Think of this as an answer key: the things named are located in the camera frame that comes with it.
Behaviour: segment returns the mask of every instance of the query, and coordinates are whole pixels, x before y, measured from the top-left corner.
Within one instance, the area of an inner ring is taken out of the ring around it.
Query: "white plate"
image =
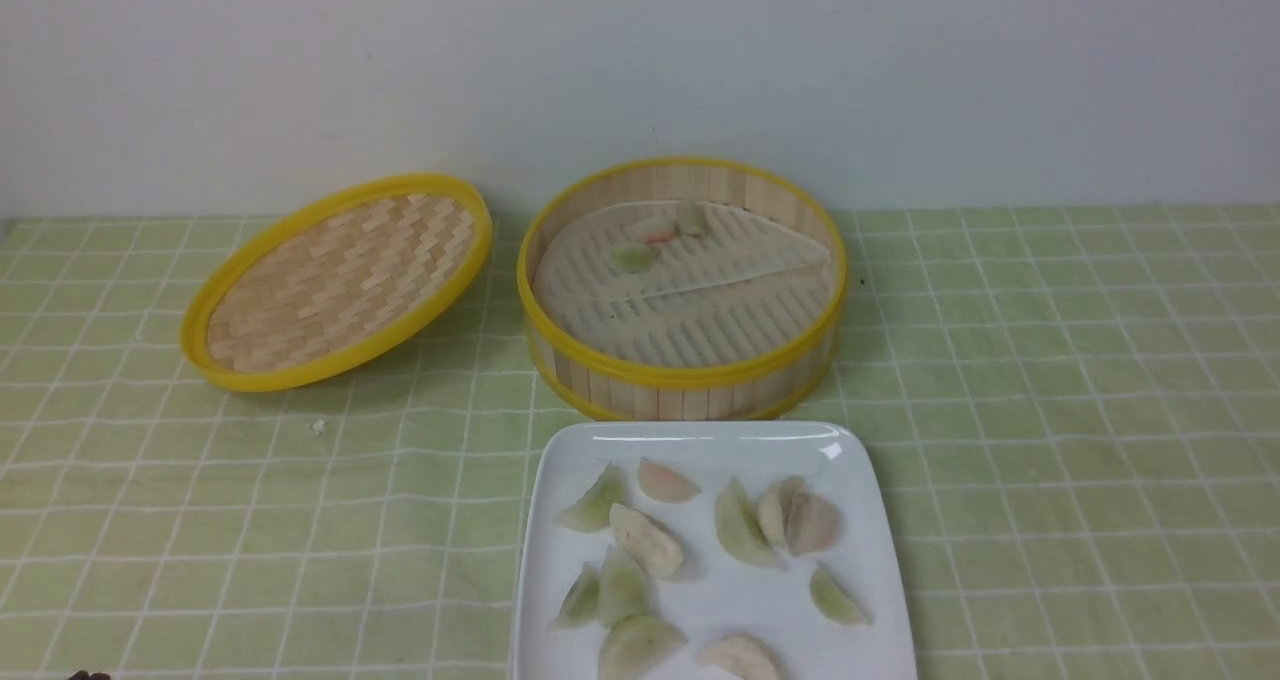
[[[663,505],[636,488],[641,457],[669,465],[703,489],[684,505]],[[704,644],[745,630],[769,644],[792,680],[868,677],[914,680],[915,653],[902,579],[870,458],[850,430],[822,423],[617,423],[566,428],[552,438],[538,469],[516,601],[515,680],[594,680],[604,629],[590,624],[550,631],[566,590],[584,562],[596,569],[613,538],[554,525],[613,462],[627,474],[631,505],[671,528],[685,544],[680,581],[654,581],[658,612],[689,636],[680,653],[646,677],[730,677],[703,670]],[[762,570],[731,558],[716,539],[713,503],[737,475],[751,497],[773,480],[804,475],[841,510],[836,546],[794,558],[786,570]],[[823,617],[809,599],[814,561],[826,563],[872,619],[846,627]]]

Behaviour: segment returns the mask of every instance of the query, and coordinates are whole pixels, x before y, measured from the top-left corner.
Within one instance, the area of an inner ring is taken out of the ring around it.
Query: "bamboo steamer lid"
[[[187,310],[183,352],[227,389],[323,380],[438,318],[492,243],[489,211],[461,179],[358,184],[271,225],[220,266]]]

